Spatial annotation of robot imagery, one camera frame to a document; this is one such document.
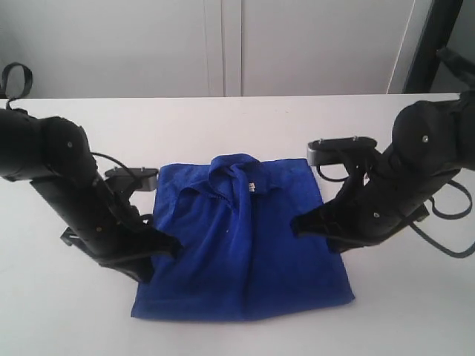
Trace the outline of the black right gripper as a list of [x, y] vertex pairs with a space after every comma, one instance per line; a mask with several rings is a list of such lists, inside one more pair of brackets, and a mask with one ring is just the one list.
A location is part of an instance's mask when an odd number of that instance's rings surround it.
[[343, 166], [341, 190], [328, 205], [293, 217], [294, 235], [321, 235], [331, 251], [344, 252], [379, 245], [427, 214], [421, 205], [430, 196], [430, 174], [408, 165], [392, 145]]

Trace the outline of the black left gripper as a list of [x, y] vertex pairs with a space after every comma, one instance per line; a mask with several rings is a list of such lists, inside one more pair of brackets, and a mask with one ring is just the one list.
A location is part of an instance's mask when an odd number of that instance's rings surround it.
[[63, 242], [138, 283], [154, 275], [146, 252], [176, 259], [183, 250], [176, 237], [149, 229], [130, 204], [131, 194], [112, 190], [96, 170], [35, 178], [31, 185], [67, 224]]

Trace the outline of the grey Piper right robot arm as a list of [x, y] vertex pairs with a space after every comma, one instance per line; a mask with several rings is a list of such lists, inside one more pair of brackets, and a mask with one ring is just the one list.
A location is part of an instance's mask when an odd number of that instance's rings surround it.
[[418, 221], [430, 213], [457, 220], [471, 212], [443, 214], [425, 202], [463, 169], [474, 169], [474, 92], [456, 100], [418, 101], [396, 117], [392, 142], [380, 153], [370, 137], [320, 139], [308, 144], [309, 163], [316, 169], [343, 165], [336, 196], [292, 219], [297, 236], [320, 234], [331, 251], [383, 243], [406, 227], [418, 231]]

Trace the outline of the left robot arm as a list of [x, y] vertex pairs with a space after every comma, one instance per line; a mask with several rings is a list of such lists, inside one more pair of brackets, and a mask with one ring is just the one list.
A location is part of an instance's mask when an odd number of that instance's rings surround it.
[[95, 158], [85, 131], [73, 122], [1, 110], [1, 178], [29, 181], [66, 223], [61, 236], [66, 245], [102, 267], [148, 283], [154, 274], [151, 258], [175, 258], [183, 247], [130, 203], [134, 192], [156, 189], [159, 171], [118, 163], [101, 175]]

